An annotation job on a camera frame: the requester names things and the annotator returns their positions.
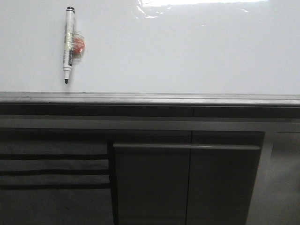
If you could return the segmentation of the white glossy whiteboard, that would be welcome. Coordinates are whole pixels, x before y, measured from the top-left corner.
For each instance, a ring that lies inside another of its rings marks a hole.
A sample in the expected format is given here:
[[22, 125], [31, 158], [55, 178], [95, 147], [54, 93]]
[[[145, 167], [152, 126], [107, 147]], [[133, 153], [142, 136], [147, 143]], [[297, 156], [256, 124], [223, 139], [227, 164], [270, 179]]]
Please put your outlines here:
[[[85, 40], [64, 83], [66, 8]], [[297, 0], [3, 0], [0, 89], [299, 94]]]

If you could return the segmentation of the grey metal table frame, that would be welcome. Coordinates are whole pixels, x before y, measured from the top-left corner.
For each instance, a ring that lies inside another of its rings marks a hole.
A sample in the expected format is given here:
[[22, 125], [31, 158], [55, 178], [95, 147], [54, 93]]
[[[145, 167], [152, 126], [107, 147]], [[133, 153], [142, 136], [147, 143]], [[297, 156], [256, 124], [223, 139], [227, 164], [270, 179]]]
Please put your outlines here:
[[299, 95], [2, 92], [0, 142], [103, 143], [112, 225], [297, 225]]

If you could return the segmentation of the grey striped fabric bin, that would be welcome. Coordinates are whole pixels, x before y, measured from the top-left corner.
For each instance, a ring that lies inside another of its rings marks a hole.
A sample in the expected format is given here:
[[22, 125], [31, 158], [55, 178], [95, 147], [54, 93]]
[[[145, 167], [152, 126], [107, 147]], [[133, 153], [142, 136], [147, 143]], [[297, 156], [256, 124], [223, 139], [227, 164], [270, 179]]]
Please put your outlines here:
[[108, 154], [103, 143], [2, 141], [3, 225], [111, 225]]

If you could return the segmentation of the white whiteboard marker pen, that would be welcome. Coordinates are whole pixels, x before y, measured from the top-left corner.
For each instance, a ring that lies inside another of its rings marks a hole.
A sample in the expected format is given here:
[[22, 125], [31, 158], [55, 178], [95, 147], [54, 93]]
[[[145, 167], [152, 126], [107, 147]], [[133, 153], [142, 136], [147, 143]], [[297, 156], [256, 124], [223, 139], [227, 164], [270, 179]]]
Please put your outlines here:
[[66, 8], [63, 73], [64, 83], [68, 84], [73, 70], [73, 64], [80, 61], [85, 50], [85, 40], [82, 34], [75, 30], [75, 8]]

